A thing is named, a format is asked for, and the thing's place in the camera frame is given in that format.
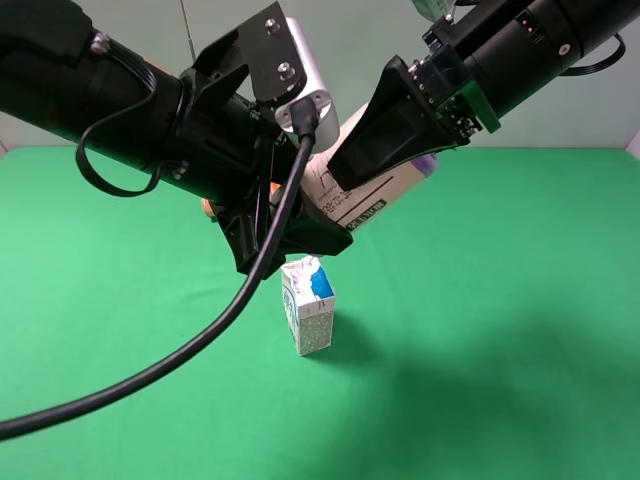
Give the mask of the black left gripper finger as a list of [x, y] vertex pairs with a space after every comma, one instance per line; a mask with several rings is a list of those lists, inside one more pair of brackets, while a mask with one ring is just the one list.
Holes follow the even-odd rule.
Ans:
[[[232, 251], [236, 270], [248, 274], [274, 220], [281, 195], [269, 201], [258, 195], [223, 208], [214, 205], [214, 220], [219, 224]], [[271, 275], [288, 255], [336, 256], [353, 243], [352, 234], [316, 207], [308, 195], [296, 194], [282, 237], [265, 273]]]

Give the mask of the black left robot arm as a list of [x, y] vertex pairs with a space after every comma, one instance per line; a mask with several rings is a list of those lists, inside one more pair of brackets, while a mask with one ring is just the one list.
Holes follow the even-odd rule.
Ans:
[[340, 125], [297, 23], [273, 3], [198, 55], [181, 75], [97, 29], [71, 1], [1, 5], [1, 109], [76, 144], [83, 177], [117, 197], [90, 165], [95, 150], [207, 199], [247, 273], [273, 222], [272, 184], [298, 151], [291, 109], [313, 102], [316, 152]]

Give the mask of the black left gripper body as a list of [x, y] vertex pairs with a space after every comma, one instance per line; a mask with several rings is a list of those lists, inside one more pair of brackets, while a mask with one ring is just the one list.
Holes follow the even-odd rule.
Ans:
[[276, 109], [295, 100], [307, 83], [281, 5], [268, 5], [209, 44], [181, 82], [176, 140], [188, 167], [178, 184], [227, 204], [258, 175], [256, 139], [280, 132]]

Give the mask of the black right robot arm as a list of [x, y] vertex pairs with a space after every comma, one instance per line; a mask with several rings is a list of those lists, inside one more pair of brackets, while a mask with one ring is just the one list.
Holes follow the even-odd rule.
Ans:
[[328, 162], [352, 190], [425, 153], [469, 144], [639, 16], [636, 1], [482, 1], [424, 34], [425, 58], [393, 57]]

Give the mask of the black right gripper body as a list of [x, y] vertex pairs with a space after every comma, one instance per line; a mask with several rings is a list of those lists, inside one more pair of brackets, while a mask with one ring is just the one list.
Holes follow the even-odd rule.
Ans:
[[499, 117], [480, 84], [454, 48], [454, 20], [443, 17], [423, 35], [429, 53], [408, 67], [443, 138], [440, 146], [464, 146], [470, 137], [500, 129]]

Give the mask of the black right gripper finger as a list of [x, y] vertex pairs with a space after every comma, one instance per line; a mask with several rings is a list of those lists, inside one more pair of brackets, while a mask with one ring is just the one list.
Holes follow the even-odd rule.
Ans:
[[353, 190], [421, 154], [452, 148], [457, 141], [455, 128], [437, 118], [407, 64], [394, 56], [328, 169], [342, 189]]

